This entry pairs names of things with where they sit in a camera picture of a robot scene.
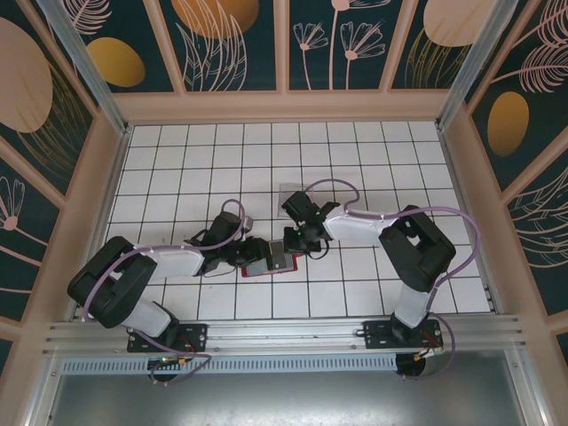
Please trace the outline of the red card holder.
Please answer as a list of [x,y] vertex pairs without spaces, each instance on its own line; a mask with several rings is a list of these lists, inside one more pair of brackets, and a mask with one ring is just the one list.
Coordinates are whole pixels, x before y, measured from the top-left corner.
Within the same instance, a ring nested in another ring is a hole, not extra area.
[[274,275],[287,272],[295,272],[297,270],[296,256],[291,254],[285,254],[287,260],[287,266],[279,271],[269,271],[267,266],[254,265],[254,262],[246,266],[241,267],[241,276],[243,278],[253,278],[265,275]]

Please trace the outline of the clear acrylic card stand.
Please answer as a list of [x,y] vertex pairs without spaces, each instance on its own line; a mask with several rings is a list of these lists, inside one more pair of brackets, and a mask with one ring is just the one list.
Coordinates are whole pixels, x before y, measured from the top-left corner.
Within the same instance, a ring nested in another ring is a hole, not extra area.
[[278,217],[290,218],[289,213],[287,213],[287,211],[284,210],[283,204],[295,192],[304,193],[308,199],[308,203],[310,205],[313,205],[315,209],[318,208],[312,199],[313,190],[307,190],[305,185],[300,185],[295,183],[280,183],[279,195],[278,195]]

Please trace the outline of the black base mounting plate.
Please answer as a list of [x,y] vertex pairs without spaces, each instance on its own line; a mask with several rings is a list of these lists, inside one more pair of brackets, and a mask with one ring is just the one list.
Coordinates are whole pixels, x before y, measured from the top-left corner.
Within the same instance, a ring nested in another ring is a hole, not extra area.
[[[175,351],[205,352],[208,339],[208,325],[200,323],[185,323],[169,326],[161,335],[152,340]],[[157,353],[164,352],[154,343],[149,343],[137,333],[129,333],[126,346],[128,353]]]
[[370,320],[362,323],[357,334],[364,339],[367,349],[417,350],[444,346],[436,319],[425,319],[415,328],[409,328],[394,318]]

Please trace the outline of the grey metal sheet panel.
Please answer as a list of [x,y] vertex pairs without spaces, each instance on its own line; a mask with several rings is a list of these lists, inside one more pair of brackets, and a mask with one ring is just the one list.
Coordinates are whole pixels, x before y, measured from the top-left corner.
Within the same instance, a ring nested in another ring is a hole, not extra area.
[[48,370],[28,426],[553,426],[513,351],[457,354],[442,375],[215,372],[171,387],[144,375]]

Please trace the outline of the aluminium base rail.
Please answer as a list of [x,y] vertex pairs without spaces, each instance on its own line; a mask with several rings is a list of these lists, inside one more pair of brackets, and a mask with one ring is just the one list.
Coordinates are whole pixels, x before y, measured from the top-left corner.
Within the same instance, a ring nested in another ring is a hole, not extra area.
[[[458,351],[508,350],[528,342],[515,315],[457,314],[440,316],[443,339],[454,332]],[[347,353],[365,350],[355,336],[363,318],[207,320],[206,352],[211,355]],[[98,323],[53,323],[40,343],[45,355],[69,357],[125,356],[125,328]]]

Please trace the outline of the aluminium frame post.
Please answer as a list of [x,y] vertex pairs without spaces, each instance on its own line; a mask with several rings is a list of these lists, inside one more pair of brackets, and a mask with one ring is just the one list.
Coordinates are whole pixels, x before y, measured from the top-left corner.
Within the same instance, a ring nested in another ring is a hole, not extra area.
[[36,1],[47,21],[52,25],[55,34],[65,47],[66,52],[77,65],[79,73],[83,76],[106,118],[119,134],[124,135],[127,130],[127,122],[114,101],[107,83],[93,62],[83,39],[76,32],[71,20],[68,18],[64,6],[59,0]]
[[495,0],[441,107],[436,119],[437,130],[443,131],[452,122],[503,30],[509,24],[517,4],[518,0]]

